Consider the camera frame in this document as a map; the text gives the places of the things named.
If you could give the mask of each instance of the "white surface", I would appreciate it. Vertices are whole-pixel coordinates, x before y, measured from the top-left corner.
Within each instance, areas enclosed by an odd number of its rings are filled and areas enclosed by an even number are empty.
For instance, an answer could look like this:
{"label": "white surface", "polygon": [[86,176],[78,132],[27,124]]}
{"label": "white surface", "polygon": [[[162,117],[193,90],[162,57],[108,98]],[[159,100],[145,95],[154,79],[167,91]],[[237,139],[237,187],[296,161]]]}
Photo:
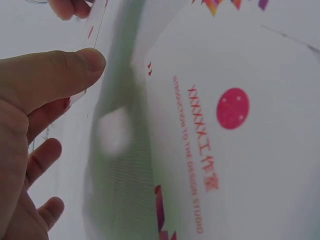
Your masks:
{"label": "white surface", "polygon": [[[48,4],[34,4],[24,0],[2,0],[0,8],[0,58],[51,50],[74,51],[82,35],[82,23],[76,18],[60,20]],[[54,164],[30,189],[37,207],[58,194],[59,161]],[[68,214],[68,207],[61,220]],[[51,239],[75,239],[77,229],[69,225],[68,232],[59,226],[51,232]]]}

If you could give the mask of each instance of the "colorful triangle pattern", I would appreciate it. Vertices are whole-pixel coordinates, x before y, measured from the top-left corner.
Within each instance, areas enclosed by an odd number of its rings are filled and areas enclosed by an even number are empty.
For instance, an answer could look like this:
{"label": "colorful triangle pattern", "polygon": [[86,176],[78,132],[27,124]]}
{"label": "colorful triangle pattern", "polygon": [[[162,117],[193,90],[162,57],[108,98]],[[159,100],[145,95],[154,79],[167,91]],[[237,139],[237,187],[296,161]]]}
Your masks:
{"label": "colorful triangle pattern", "polygon": [[[210,10],[211,14],[213,16],[216,16],[217,9],[220,3],[222,3],[224,0],[202,0],[201,4],[205,4],[207,8]],[[241,2],[242,0],[230,0],[233,5],[240,10]],[[269,0],[259,0],[258,6],[262,11],[265,11],[267,8],[267,5],[269,3]]]}

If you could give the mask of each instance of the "finger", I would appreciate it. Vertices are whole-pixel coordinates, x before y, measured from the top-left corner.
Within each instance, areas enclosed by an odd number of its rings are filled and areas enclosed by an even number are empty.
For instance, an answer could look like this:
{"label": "finger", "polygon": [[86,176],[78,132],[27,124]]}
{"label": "finger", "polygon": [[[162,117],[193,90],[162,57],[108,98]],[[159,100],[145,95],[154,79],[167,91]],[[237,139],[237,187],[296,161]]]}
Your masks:
{"label": "finger", "polygon": [[106,66],[94,48],[51,51],[0,60],[0,99],[25,114],[93,85]]}
{"label": "finger", "polygon": [[88,17],[91,7],[83,0],[72,0],[74,15],[81,19]]}
{"label": "finger", "polygon": [[54,138],[47,139],[28,156],[24,185],[30,186],[60,157],[62,146]]}
{"label": "finger", "polygon": [[48,0],[52,10],[62,20],[69,20],[73,15],[86,18],[90,13],[90,7],[84,0]]}
{"label": "finger", "polygon": [[69,108],[70,98],[62,98],[43,105],[28,115],[29,128],[26,134],[30,144],[43,130],[63,115]]}
{"label": "finger", "polygon": [[71,0],[48,0],[52,10],[62,20],[69,20],[75,14]]}
{"label": "finger", "polygon": [[53,228],[64,209],[64,202],[58,197],[50,198],[43,206],[38,208],[38,213],[43,218],[47,231]]}

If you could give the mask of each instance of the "white paper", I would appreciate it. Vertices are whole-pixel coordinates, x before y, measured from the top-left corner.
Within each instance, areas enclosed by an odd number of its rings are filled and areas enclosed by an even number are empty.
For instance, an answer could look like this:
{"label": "white paper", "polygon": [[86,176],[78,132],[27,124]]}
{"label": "white paper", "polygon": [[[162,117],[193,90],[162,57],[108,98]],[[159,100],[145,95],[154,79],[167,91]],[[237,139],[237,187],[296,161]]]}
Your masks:
{"label": "white paper", "polygon": [[234,2],[147,0],[135,18],[127,1],[102,21],[110,68],[70,112],[61,170],[85,182],[67,204],[83,188],[87,235],[318,239],[320,4]]}

